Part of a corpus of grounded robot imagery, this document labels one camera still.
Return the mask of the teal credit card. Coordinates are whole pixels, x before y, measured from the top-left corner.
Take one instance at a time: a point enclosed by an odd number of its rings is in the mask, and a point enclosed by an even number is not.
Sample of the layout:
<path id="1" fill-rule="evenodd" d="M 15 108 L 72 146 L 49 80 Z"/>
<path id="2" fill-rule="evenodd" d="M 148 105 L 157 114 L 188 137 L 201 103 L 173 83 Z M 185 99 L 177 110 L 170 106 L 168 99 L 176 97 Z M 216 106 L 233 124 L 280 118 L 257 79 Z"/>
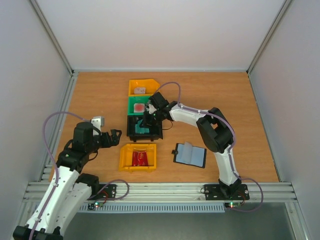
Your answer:
<path id="1" fill-rule="evenodd" d="M 143 120 L 140 119 L 137 121 L 137 123 L 135 124 L 135 133 L 136 134 L 148 134 L 150 132 L 150 130 L 148 128 L 145 128 L 142 126 L 143 124 Z"/>

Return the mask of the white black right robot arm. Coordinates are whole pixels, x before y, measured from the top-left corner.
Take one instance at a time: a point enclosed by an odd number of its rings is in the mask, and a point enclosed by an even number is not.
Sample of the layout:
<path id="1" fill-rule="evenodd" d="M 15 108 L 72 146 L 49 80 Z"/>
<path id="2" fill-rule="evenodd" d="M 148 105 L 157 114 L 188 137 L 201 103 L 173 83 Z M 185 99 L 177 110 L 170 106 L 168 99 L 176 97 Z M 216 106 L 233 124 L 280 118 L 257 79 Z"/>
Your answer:
<path id="1" fill-rule="evenodd" d="M 236 137 L 235 131 L 222 112 L 215 107 L 210 110 L 201 110 L 177 101 L 168 102 L 160 92 L 156 92 L 148 98 L 142 126 L 154 127 L 164 120 L 197 127 L 204 145 L 215 156 L 221 194 L 227 199 L 234 197 L 242 184 L 233 155 Z"/>

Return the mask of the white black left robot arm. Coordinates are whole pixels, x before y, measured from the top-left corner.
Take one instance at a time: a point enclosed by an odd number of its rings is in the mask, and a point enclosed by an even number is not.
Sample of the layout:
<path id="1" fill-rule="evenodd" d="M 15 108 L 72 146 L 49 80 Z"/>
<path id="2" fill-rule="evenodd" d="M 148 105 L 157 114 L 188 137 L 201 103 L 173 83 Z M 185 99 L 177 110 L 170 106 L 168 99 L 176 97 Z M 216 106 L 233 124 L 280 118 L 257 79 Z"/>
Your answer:
<path id="1" fill-rule="evenodd" d="M 103 118 L 76 125 L 73 138 L 58 155 L 52 180 L 37 209 L 24 226 L 17 226 L 15 240 L 61 240 L 80 206 L 101 193 L 99 178 L 82 173 L 99 149 L 117 146 L 122 131 L 102 132 Z"/>

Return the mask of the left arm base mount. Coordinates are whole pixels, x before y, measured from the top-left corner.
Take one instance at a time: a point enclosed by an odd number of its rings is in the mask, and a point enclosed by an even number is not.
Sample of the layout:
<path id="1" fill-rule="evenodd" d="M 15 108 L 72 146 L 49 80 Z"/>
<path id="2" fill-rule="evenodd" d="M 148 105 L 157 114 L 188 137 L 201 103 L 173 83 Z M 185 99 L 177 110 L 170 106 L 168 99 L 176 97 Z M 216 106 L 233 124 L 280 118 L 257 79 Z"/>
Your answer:
<path id="1" fill-rule="evenodd" d="M 108 186 L 105 186 L 105 184 L 100 184 L 98 190 L 102 191 L 100 193 L 97 193 L 94 196 L 91 196 L 88 200 L 96 201 L 96 200 L 104 200 L 105 198 L 115 198 L 117 193 L 117 185 L 116 184 L 109 184 Z"/>

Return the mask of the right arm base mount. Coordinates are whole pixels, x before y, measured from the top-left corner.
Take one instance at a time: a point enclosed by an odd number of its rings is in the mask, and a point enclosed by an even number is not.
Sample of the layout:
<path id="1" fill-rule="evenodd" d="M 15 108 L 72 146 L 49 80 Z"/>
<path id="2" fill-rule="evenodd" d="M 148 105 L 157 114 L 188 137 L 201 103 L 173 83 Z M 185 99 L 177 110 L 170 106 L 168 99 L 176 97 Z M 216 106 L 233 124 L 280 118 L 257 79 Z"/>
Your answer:
<path id="1" fill-rule="evenodd" d="M 220 184 L 205 184 L 204 195 L 206 201 L 240 201 L 249 200 L 249 190 L 246 184 L 232 187 L 230 190 L 223 189 Z"/>

